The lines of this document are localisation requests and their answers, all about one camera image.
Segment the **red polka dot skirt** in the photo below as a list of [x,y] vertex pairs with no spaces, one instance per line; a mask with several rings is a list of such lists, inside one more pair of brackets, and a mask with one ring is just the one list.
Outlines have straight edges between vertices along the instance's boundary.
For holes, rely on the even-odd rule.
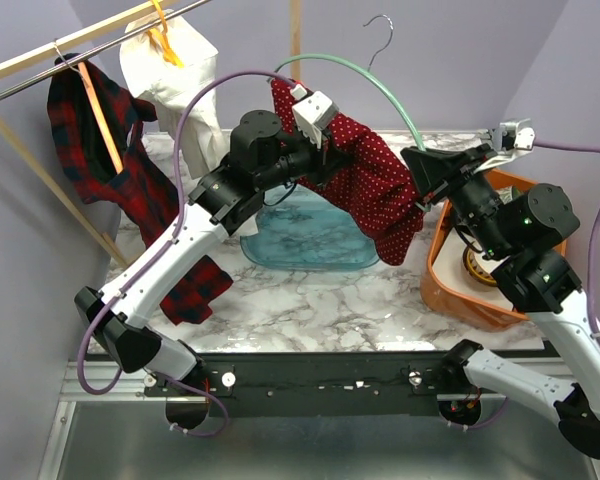
[[372,239],[384,263],[401,265],[423,228],[424,212],[410,171],[369,127],[339,113],[329,124],[335,145],[353,157],[324,187],[300,184],[347,212]]

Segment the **yellow plastic hanger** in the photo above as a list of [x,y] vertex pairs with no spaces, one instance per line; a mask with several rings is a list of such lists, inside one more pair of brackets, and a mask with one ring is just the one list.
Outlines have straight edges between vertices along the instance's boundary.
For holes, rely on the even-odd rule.
[[177,68],[183,68],[184,63],[170,45],[168,38],[168,24],[160,2],[158,0],[152,0],[151,3],[158,15],[161,27],[153,27],[147,31],[150,45],[155,50],[162,53],[165,62],[174,65]]

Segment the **red plaid shirt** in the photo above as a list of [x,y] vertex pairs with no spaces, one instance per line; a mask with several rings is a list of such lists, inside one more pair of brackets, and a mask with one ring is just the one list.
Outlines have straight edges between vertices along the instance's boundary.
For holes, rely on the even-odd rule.
[[59,162],[83,203],[116,204],[149,247],[179,213],[175,185],[149,159],[142,142],[144,124],[157,120],[155,108],[92,63],[84,65],[123,169],[115,169],[82,78],[71,69],[53,75],[48,92],[47,113]]

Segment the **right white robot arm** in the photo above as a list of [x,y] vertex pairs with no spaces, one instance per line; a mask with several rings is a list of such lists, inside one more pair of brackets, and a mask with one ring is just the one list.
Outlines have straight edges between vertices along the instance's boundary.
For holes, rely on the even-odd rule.
[[547,418],[579,452],[600,460],[600,322],[582,282],[556,246],[580,226],[564,190],[538,183],[503,202],[485,176],[497,157],[487,144],[459,151],[408,147],[421,200],[448,200],[461,225],[498,263],[492,276],[513,307],[552,343],[574,379],[552,379],[463,340],[424,383],[446,393],[478,387]]

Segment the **green wire hanger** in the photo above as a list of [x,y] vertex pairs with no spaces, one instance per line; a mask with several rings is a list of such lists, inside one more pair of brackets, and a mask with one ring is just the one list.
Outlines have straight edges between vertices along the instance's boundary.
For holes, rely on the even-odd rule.
[[361,66],[359,66],[349,60],[346,60],[344,58],[341,58],[341,57],[338,57],[335,55],[331,55],[331,54],[304,53],[304,54],[297,54],[297,55],[288,57],[287,59],[282,61],[274,69],[274,71],[279,72],[285,66],[290,65],[295,62],[303,61],[303,60],[325,61],[325,62],[337,64],[339,66],[343,66],[351,71],[354,71],[355,73],[357,73],[358,75],[363,77],[366,81],[371,83],[377,90],[379,90],[383,94],[383,96],[394,107],[394,109],[397,111],[398,115],[401,117],[402,121],[405,123],[407,129],[411,133],[411,136],[415,142],[416,148],[420,151],[425,151],[426,147],[425,147],[422,135],[419,132],[419,130],[416,127],[413,120],[411,119],[411,117],[409,116],[409,114],[407,113],[407,111],[405,110],[405,108],[403,107],[403,105],[400,103],[398,98],[388,89],[388,87],[384,83],[382,83],[371,72],[371,68],[373,66],[373,63],[374,63],[376,57],[390,46],[390,44],[392,43],[393,37],[394,37],[394,24],[392,22],[392,19],[386,14],[377,14],[377,15],[373,16],[371,19],[369,19],[366,23],[363,24],[363,27],[368,27],[371,23],[373,23],[375,20],[378,20],[378,19],[384,19],[387,22],[389,35],[388,35],[388,38],[387,38],[385,44],[381,48],[376,50],[374,52],[374,54],[371,56],[367,66],[365,68],[362,68]]

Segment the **wooden hanger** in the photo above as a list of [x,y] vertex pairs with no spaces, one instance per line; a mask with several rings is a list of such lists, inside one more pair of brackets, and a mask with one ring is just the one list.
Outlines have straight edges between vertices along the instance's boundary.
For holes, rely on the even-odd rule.
[[52,42],[53,48],[56,52],[56,54],[58,55],[58,57],[61,59],[61,61],[72,71],[76,72],[83,83],[84,86],[84,90],[86,92],[87,98],[89,100],[89,104],[91,106],[96,124],[99,128],[99,131],[101,133],[104,145],[107,149],[107,152],[110,156],[111,162],[113,164],[113,167],[116,171],[117,174],[120,174],[124,168],[122,160],[120,158],[120,155],[118,153],[118,149],[116,147],[115,141],[113,139],[113,136],[111,134],[111,131],[109,129],[109,126],[107,124],[105,115],[103,113],[101,104],[99,102],[94,84],[92,82],[92,79],[89,75],[89,71],[87,66],[85,65],[84,62],[77,64],[76,66],[70,66],[69,62],[67,60],[67,58],[64,56],[64,54],[61,52],[61,50],[59,49],[58,43],[56,40],[53,40]]

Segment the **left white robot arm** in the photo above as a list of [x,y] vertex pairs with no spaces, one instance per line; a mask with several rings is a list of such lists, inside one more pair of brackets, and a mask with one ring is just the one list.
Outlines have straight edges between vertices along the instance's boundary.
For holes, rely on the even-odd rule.
[[200,387],[195,352],[150,329],[148,317],[206,254],[263,207],[266,191],[302,178],[323,185],[348,163],[329,129],[336,114],[294,107],[289,133],[273,112],[244,114],[231,132],[229,152],[199,180],[174,222],[113,281],[76,294],[91,337],[123,372],[166,375],[181,395]]

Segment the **white shirt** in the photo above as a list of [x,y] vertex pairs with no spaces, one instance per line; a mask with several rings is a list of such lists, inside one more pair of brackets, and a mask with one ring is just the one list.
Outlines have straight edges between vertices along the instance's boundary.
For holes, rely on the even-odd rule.
[[[129,92],[152,103],[159,129],[175,136],[187,105],[215,80],[218,50],[181,16],[168,20],[166,26],[179,66],[164,59],[162,46],[148,32],[124,41],[119,61]],[[228,150],[218,122],[216,95],[211,91],[189,113],[180,151],[190,176],[196,179],[218,167]]]

